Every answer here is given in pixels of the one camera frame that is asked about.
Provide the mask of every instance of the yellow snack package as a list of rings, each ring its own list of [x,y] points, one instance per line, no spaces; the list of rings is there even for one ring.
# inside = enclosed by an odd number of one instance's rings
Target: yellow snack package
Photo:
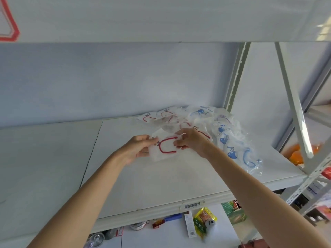
[[[206,236],[207,228],[205,223],[209,220],[216,222],[217,217],[215,217],[215,215],[207,207],[201,208],[193,218],[195,230],[202,239]]]

